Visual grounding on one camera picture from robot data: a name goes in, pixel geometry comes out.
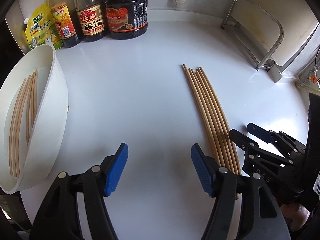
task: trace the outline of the barcode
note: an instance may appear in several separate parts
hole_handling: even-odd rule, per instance
[[[68,26],[62,28],[62,31],[63,31],[63,34],[64,34],[65,37],[69,37],[71,35]]]

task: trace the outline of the screw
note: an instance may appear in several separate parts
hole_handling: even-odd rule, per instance
[[[98,172],[98,171],[101,170],[101,167],[100,167],[99,165],[95,165],[95,166],[93,166],[93,167],[91,168],[91,170],[92,170],[93,172]]]
[[[261,178],[260,174],[256,173],[256,172],[254,174],[252,174],[252,177],[254,177],[255,179],[260,179]]]
[[[65,172],[63,171],[63,172],[60,172],[60,173],[58,174],[58,177],[59,177],[60,179],[63,179],[63,178],[66,177],[66,175],[67,175],[67,173],[65,173]]]
[[[219,171],[220,171],[221,173],[227,173],[227,172],[228,172],[228,169],[227,169],[226,167],[220,167],[220,168],[219,168]]]

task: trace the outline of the green logo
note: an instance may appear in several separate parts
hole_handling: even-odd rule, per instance
[[[37,23],[38,21],[40,21],[42,19],[42,13],[40,13],[37,17],[33,18],[33,23]]]

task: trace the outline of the bundle of chopsticks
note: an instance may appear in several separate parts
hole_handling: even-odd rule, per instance
[[[183,68],[198,104],[214,159],[219,166],[241,175],[236,148],[228,136],[228,122],[208,77],[202,67],[196,72],[185,64]]]
[[[27,101],[26,108],[26,140],[29,144],[30,132],[32,131],[33,124],[35,122],[37,114],[37,80],[38,70],[34,71],[32,75],[29,75],[28,79],[24,79],[20,87],[16,103],[14,105],[10,134],[9,134],[9,168],[10,175],[19,177],[20,165],[19,165],[19,139],[20,139],[20,127],[22,113]]]

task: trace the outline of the cutting board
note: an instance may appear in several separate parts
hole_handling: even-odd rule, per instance
[[[318,21],[305,0],[252,0],[273,15],[284,29],[284,39],[272,55],[284,65],[305,43]],[[267,15],[244,0],[239,0],[231,14],[269,51],[279,37],[279,27]]]

